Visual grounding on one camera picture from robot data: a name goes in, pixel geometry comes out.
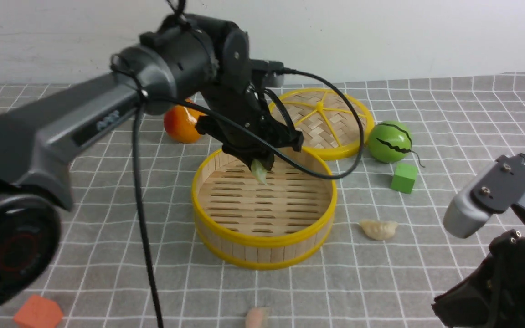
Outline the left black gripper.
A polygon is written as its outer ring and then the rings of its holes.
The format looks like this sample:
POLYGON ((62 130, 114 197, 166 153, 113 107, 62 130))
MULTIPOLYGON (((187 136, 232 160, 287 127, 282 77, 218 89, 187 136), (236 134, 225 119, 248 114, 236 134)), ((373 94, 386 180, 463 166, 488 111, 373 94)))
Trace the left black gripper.
POLYGON ((223 144, 222 150, 243 162, 249 169, 258 160, 266 170, 272 170, 275 155, 256 139, 242 131, 247 129, 275 148, 290 147, 300 152, 304 143, 301 132, 271 116, 265 100, 258 100, 253 91, 237 92, 219 84, 209 84, 200 91, 213 112, 228 118, 240 128, 210 116, 199 118, 196 130, 208 134, 223 144))

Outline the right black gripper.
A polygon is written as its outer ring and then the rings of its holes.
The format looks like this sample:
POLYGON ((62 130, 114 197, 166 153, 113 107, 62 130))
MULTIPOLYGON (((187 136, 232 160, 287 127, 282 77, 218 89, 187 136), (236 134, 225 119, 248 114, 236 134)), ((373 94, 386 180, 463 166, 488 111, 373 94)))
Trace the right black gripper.
MULTIPOLYGON (((525 195, 512 205, 525 224, 525 195)), ((434 314, 448 328, 525 328, 525 236, 511 229, 458 285, 435 297, 434 314)))

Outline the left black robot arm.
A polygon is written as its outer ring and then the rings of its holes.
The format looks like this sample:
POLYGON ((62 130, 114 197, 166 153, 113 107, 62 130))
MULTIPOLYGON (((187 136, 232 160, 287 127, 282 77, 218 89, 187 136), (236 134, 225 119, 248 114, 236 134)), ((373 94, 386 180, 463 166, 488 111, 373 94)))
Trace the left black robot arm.
POLYGON ((212 113, 199 133, 247 166, 271 170, 267 144, 302 148, 302 133, 256 95, 279 87, 283 64, 251 59, 248 34, 232 21, 171 15, 116 57, 109 73, 0 114, 0 305, 39 278, 60 245, 57 208, 74 203, 69 164, 140 106, 162 115, 200 93, 212 113))

